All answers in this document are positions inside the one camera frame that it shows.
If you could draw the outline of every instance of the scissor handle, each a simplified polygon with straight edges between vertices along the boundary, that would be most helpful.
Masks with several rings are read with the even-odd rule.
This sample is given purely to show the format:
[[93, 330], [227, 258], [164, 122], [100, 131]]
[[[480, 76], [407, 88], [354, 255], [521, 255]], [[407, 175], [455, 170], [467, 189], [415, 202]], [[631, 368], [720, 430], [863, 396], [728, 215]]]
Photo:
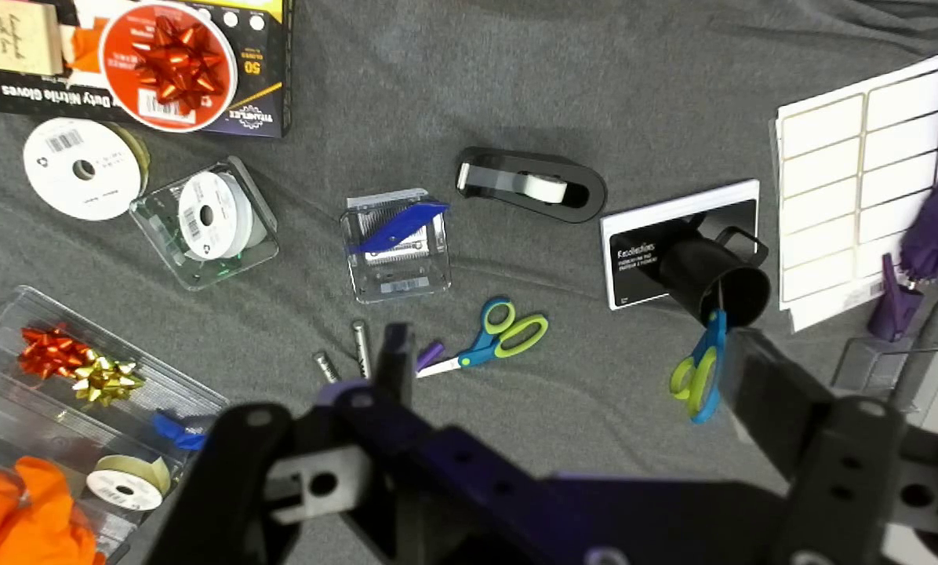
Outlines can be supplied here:
[[706, 404], [708, 385], [717, 380], [717, 365], [720, 348], [706, 348], [701, 357], [681, 357], [681, 365], [669, 375], [669, 392], [684, 403], [692, 414]]
[[717, 414], [720, 414], [720, 385], [712, 383], [708, 385], [708, 392], [706, 392], [706, 397], [703, 397], [703, 409], [696, 409], [693, 414], [692, 414], [692, 425], [693, 428], [701, 428], [701, 425], [708, 425]]
[[497, 357], [532, 351], [548, 330], [553, 320], [546, 313], [516, 320], [508, 330], [500, 330]]
[[489, 337], [512, 330], [516, 320], [519, 320], [519, 307], [502, 295], [489, 299], [480, 307], [480, 330]]

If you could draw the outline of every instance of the plastic container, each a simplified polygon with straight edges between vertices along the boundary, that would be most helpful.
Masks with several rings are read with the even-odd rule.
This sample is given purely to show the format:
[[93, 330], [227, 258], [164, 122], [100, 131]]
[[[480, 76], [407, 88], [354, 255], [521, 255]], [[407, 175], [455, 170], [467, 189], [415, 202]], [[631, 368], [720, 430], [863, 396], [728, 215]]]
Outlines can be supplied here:
[[[41, 380], [21, 373], [21, 330], [58, 324], [111, 357], [134, 360], [144, 385], [134, 389], [129, 403], [87, 404], [76, 397], [74, 383], [62, 375]], [[86, 485], [94, 463], [104, 456], [132, 456], [144, 461], [164, 459], [177, 483], [186, 476], [191, 452], [159, 436], [151, 428], [151, 417], [156, 411], [177, 417], [221, 414], [227, 404], [231, 403], [221, 392], [195, 383], [37, 289], [19, 289], [0, 307], [0, 471], [12, 475], [19, 456], [58, 461], [70, 476], [76, 503], [98, 531], [100, 553], [111, 558], [121, 558], [129, 548], [132, 534], [148, 516], [94, 497]]]
[[442, 213], [388, 252], [354, 252], [393, 213], [427, 199], [427, 189], [402, 189], [346, 202], [346, 265], [358, 301], [371, 304], [402, 295], [445, 293], [451, 287]]
[[240, 158], [142, 194], [132, 202], [129, 215], [191, 293], [279, 255], [279, 223]]

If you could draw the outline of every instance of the bolt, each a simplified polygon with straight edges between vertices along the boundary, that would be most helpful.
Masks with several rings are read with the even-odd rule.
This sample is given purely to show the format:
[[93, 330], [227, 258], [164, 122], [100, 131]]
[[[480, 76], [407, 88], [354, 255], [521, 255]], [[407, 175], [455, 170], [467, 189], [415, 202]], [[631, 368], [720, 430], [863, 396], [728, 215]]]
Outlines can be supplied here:
[[338, 383], [338, 371], [335, 371], [333, 357], [323, 348], [313, 351], [313, 365], [319, 368], [319, 375], [328, 383]]
[[354, 392], [354, 396], [349, 397], [349, 404], [352, 404], [352, 409], [371, 409], [371, 404], [373, 404], [373, 396], [371, 396], [371, 392]]
[[354, 353], [362, 360], [364, 380], [373, 375], [373, 360], [371, 360], [371, 327], [368, 320], [352, 320], [352, 337], [354, 337]]
[[268, 428], [269, 419], [274, 419], [274, 414], [269, 411], [248, 411], [248, 428]]
[[583, 565], [627, 565], [627, 556], [615, 546], [593, 546]]
[[836, 562], [819, 553], [800, 548], [792, 556], [792, 565], [836, 565]]
[[865, 411], [868, 417], [886, 417], [886, 404], [878, 404], [878, 403], [863, 397], [863, 403], [856, 403], [856, 409]]

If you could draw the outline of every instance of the gray fabric surface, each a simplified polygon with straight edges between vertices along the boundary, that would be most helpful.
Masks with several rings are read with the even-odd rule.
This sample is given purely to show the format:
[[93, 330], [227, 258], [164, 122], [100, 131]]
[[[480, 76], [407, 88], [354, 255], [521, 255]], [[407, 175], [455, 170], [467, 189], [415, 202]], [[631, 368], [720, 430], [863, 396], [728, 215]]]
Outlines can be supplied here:
[[[775, 107], [938, 53], [938, 3], [300, 0], [295, 23], [286, 140], [140, 129], [151, 184], [240, 153], [284, 225], [274, 265], [183, 293], [132, 221], [93, 225], [41, 204], [19, 164], [34, 120], [0, 116], [0, 301], [31, 281], [235, 403], [306, 411], [323, 385], [313, 348], [358, 371], [346, 357], [352, 316], [368, 316], [378, 343], [382, 324], [411, 320], [421, 340], [455, 348], [470, 343], [485, 299], [505, 293], [553, 316], [548, 340], [519, 360], [421, 383], [421, 414], [465, 425], [535, 475], [782, 485], [728, 414], [692, 428], [669, 397], [665, 373], [701, 327], [673, 304], [608, 313], [600, 223], [465, 202], [455, 153], [489, 144], [571, 158], [606, 175], [608, 213], [763, 179], [763, 236], [775, 238]], [[451, 202], [455, 289], [362, 307], [346, 281], [343, 202], [406, 184]], [[760, 327], [828, 375], [865, 313], [792, 337], [769, 307]], [[317, 522], [291, 562], [371, 556], [338, 522]]]

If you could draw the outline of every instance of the white card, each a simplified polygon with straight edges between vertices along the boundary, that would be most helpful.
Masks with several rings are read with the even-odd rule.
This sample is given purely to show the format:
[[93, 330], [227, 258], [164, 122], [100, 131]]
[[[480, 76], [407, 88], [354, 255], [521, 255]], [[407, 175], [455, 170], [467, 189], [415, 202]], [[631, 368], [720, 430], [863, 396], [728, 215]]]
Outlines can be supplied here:
[[868, 95], [868, 129], [938, 113], [938, 73], [886, 86]]
[[848, 287], [836, 287], [836, 289], [819, 293], [819, 295], [807, 295], [792, 307], [792, 330], [800, 333], [807, 327], [832, 320], [841, 311], [851, 311], [851, 307], [859, 307], [859, 304], [872, 301], [875, 295], [881, 295], [881, 280], [878, 276], [856, 280], [856, 281], [848, 281]]
[[828, 146], [863, 131], [865, 97], [839, 101], [813, 113], [785, 120], [782, 152], [796, 158], [817, 146]]
[[927, 204], [929, 194], [931, 192], [921, 192], [921, 194], [909, 194], [905, 202], [868, 207], [859, 215], [859, 242], [872, 242], [872, 238], [886, 238], [886, 236], [895, 236], [895, 232], [908, 232], [908, 225], [918, 221], [918, 213], [921, 213], [921, 207]]
[[845, 179], [782, 204], [782, 232], [800, 232], [807, 225], [845, 215], [856, 209], [856, 179]]
[[938, 152], [881, 166], [863, 175], [863, 207], [898, 202], [905, 194], [931, 189], [938, 179]]
[[878, 129], [865, 139], [865, 170], [938, 152], [938, 113]]
[[841, 215], [817, 229], [796, 232], [782, 246], [782, 267], [792, 269], [817, 258], [839, 255], [845, 247], [853, 247], [853, 238], [856, 238], [853, 215]]
[[828, 183], [841, 183], [848, 175], [856, 175], [859, 164], [859, 140], [845, 140], [836, 146], [822, 146], [813, 153], [803, 153], [796, 160], [785, 160], [782, 166], [782, 199], [794, 199], [803, 192], [813, 192]]
[[878, 276], [881, 273], [881, 255], [902, 255], [905, 236], [875, 238], [856, 247], [856, 276]]
[[785, 269], [785, 299], [817, 295], [822, 289], [841, 287], [853, 276], [853, 252], [822, 258], [794, 269]]

